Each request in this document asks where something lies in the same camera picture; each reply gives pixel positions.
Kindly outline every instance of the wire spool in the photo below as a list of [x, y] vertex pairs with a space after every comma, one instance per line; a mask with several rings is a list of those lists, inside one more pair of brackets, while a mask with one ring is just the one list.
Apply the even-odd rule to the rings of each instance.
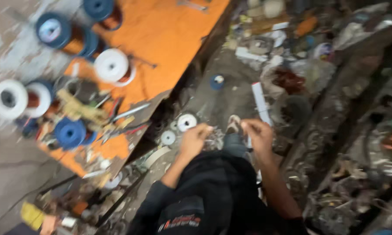
[[25, 114], [31, 118], [44, 115], [52, 103], [52, 89], [41, 82], [32, 82], [26, 86], [28, 104]]
[[108, 49], [94, 62], [94, 71], [101, 81], [116, 87], [124, 87], [136, 76], [136, 67], [118, 49]]
[[5, 80], [0, 83], [0, 115], [6, 119], [16, 119], [22, 115], [29, 103], [29, 95], [21, 82]]
[[71, 25], [57, 13], [45, 13], [38, 19], [36, 35], [45, 45], [67, 54], [80, 55], [85, 52], [84, 30]]
[[99, 38], [92, 30], [83, 28], [85, 32], [85, 47], [86, 49], [79, 56], [86, 57], [89, 61], [94, 62], [95, 59], [109, 47]]
[[64, 150], [78, 147], [86, 138], [86, 127], [81, 120], [63, 118], [57, 123], [54, 135]]
[[187, 129], [193, 128], [196, 125], [196, 117], [189, 113], [181, 115], [177, 120], [177, 127], [181, 132], [185, 132]]
[[164, 131], [161, 135], [161, 142], [164, 145], [172, 145], [175, 142], [175, 134], [172, 131]]
[[122, 13], [114, 0], [84, 0], [84, 10], [104, 29], [116, 30], [122, 25]]

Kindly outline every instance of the copper wire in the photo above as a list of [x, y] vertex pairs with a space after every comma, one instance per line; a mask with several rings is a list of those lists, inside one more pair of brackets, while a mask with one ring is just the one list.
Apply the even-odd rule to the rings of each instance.
[[27, 107], [28, 108], [37, 108], [39, 106], [39, 97], [32, 92], [28, 92], [27, 94]]
[[84, 48], [83, 30], [72, 27], [71, 39], [62, 51], [68, 54], [78, 55]]
[[99, 24], [107, 30], [114, 30], [118, 28], [121, 23], [122, 13], [116, 5], [113, 7], [113, 12], [109, 15], [109, 17], [99, 22]]
[[123, 76], [123, 78], [119, 79], [119, 82], [126, 82], [131, 77], [131, 72], [132, 72], [132, 69], [131, 69], [131, 67], [129, 67], [128, 71], [125, 73], [125, 76]]

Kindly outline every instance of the yellow object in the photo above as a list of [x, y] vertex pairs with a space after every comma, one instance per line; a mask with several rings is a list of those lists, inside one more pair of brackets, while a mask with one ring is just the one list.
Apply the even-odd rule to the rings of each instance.
[[134, 116], [130, 116], [130, 117], [128, 117], [125, 121], [123, 121], [120, 125], [119, 125], [119, 127], [120, 128], [125, 128], [127, 125], [129, 125], [129, 123], [131, 123], [133, 120], [135, 120], [135, 117]]
[[305, 19], [298, 25], [298, 29], [296, 30], [296, 36], [302, 37], [303, 35], [312, 31], [317, 24], [318, 24], [318, 18], [314, 16]]
[[35, 205], [24, 201], [20, 210], [20, 217], [31, 229], [38, 231], [45, 219], [45, 213]]
[[83, 105], [66, 89], [59, 90], [57, 96], [63, 101], [63, 112], [70, 120], [76, 121], [85, 118], [99, 126], [104, 126], [107, 123], [108, 114], [106, 111]]

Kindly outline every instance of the orange table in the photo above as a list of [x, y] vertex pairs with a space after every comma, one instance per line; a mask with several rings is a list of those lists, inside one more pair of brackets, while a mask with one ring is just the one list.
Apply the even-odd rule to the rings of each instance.
[[[153, 69], [139, 60], [133, 60], [137, 74], [129, 85], [114, 87], [99, 82], [94, 75], [93, 65], [81, 58], [73, 59], [66, 74], [71, 74], [74, 65], [79, 66], [79, 77], [98, 82], [100, 90], [110, 90], [112, 97], [124, 97], [119, 113], [144, 102], [151, 102], [148, 108], [134, 115], [135, 120], [130, 125], [147, 121], [159, 103], [169, 96], [201, 47], [202, 38], [209, 35], [229, 4], [229, 0], [192, 2], [208, 6], [208, 13], [177, 5], [176, 0], [122, 0], [118, 3], [123, 14], [120, 29], [106, 31], [99, 25], [94, 25], [93, 30], [112, 48], [157, 64]], [[120, 135], [104, 145], [101, 145], [101, 141], [94, 142], [90, 149], [94, 156], [112, 159], [110, 172], [111, 177], [115, 177], [144, 131], [128, 136]], [[84, 151], [83, 147], [73, 151], [49, 151], [45, 145], [40, 144], [40, 148], [79, 176], [83, 177], [87, 173], [80, 156]]]

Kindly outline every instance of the white disc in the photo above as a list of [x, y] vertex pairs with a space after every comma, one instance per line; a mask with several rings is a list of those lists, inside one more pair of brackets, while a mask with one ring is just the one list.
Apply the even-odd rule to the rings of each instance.
[[178, 128], [177, 128], [177, 121], [172, 121], [170, 123], [170, 129], [173, 130], [173, 131], [177, 131], [178, 130]]
[[128, 71], [128, 57], [118, 49], [103, 51], [94, 62], [94, 71], [106, 83], [118, 82]]
[[177, 127], [181, 132], [187, 131], [187, 129], [195, 127], [197, 125], [197, 119], [191, 114], [181, 115], [177, 120]]
[[130, 68], [131, 68], [131, 75], [129, 76], [128, 80], [126, 80], [126, 82], [114, 82], [113, 83], [114, 86], [116, 86], [116, 87], [124, 87], [127, 84], [132, 82], [132, 80], [136, 76], [136, 67], [132, 63], [130, 63]]
[[38, 118], [45, 114], [51, 106], [51, 92], [42, 83], [34, 82], [26, 86], [26, 89], [35, 93], [39, 99], [39, 106], [36, 108], [27, 108], [25, 114], [31, 118]]
[[[2, 94], [8, 94], [3, 100]], [[0, 83], [0, 115], [7, 119], [16, 119], [27, 107], [27, 90], [21, 82], [5, 80]]]
[[123, 177], [122, 172], [119, 172], [119, 174], [113, 180], [108, 180], [105, 183], [104, 188], [108, 190], [112, 190], [116, 188], [119, 185], [120, 181], [122, 180], [122, 177]]
[[164, 145], [172, 145], [175, 142], [175, 134], [172, 131], [164, 131], [161, 135], [161, 142]]

